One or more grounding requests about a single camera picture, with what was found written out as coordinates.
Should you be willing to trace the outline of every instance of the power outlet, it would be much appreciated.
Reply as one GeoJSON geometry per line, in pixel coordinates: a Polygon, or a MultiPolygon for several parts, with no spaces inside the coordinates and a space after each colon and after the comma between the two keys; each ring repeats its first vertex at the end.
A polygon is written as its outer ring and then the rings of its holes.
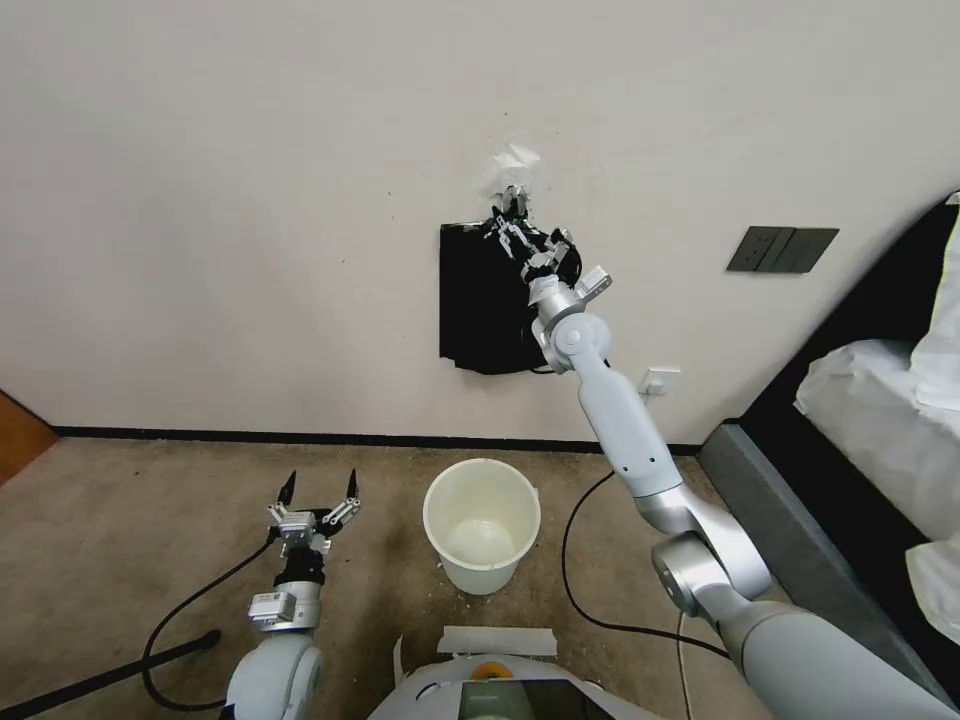
{"type": "Polygon", "coordinates": [[[679,368],[647,368],[646,375],[637,386],[641,395],[666,395],[673,381],[680,376],[679,368]]]}
{"type": "Polygon", "coordinates": [[[727,265],[727,270],[729,272],[755,271],[770,248],[775,244],[785,245],[792,234],[793,228],[754,225],[743,236],[740,247],[727,265]]]}

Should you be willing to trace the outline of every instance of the brown carpet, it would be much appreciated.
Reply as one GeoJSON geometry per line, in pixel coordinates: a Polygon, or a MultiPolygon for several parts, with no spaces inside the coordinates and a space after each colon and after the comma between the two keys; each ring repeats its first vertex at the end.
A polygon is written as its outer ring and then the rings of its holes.
{"type": "MultiPolygon", "coordinates": [[[[695,490],[715,497],[695,460],[678,464],[695,490]]],[[[551,627],[561,665],[652,712],[684,717],[675,644],[590,625],[564,596],[563,526],[608,470],[603,456],[81,439],[60,441],[0,488],[0,707],[139,657],[170,608],[259,546],[264,506],[291,470],[299,471],[294,506],[315,507],[342,499],[354,467],[363,510],[329,556],[315,717],[366,717],[392,687],[397,637],[403,633],[410,670],[436,659],[445,624],[551,627]],[[543,510],[536,546],[489,598],[451,586],[420,520],[433,478],[477,456],[523,472],[543,510]]],[[[677,612],[650,565],[659,539],[625,489],[607,483],[571,536],[570,579],[581,604],[603,619],[675,629],[677,612]]],[[[223,640],[155,671],[161,690],[185,702],[223,697],[257,642],[246,606],[271,589],[278,552],[279,545],[171,623],[157,649],[213,627],[223,640]]],[[[711,638],[700,621],[687,622],[687,632],[711,638]]],[[[684,658],[698,720],[766,717],[729,662],[696,648],[684,658]]],[[[174,716],[131,679],[41,717],[174,716]]]]}

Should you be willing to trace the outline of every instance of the bed frame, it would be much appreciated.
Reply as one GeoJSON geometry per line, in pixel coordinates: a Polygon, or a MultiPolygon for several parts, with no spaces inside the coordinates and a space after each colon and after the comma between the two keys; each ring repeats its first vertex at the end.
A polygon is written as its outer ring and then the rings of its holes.
{"type": "Polygon", "coordinates": [[[793,407],[829,351],[926,334],[957,209],[941,201],[907,230],[699,457],[797,604],[960,703],[960,646],[927,623],[907,576],[904,552],[926,538],[793,407]]]}

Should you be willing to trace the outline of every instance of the white pillow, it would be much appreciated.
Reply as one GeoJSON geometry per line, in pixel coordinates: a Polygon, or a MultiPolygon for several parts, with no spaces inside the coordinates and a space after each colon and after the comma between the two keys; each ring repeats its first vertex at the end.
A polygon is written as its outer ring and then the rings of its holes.
{"type": "MultiPolygon", "coordinates": [[[[960,205],[960,192],[947,205],[960,205]]],[[[910,355],[917,376],[917,401],[960,410],[960,218],[950,231],[943,254],[943,275],[930,318],[930,331],[910,355]]]]}

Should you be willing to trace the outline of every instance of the white tape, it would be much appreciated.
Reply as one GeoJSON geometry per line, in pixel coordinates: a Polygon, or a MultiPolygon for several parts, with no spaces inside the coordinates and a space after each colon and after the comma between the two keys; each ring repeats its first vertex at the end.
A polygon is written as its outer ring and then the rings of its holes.
{"type": "Polygon", "coordinates": [[[487,197],[493,197],[502,194],[511,185],[521,185],[527,195],[532,195],[540,174],[540,164],[540,156],[530,148],[508,143],[491,159],[484,193],[487,197]]]}

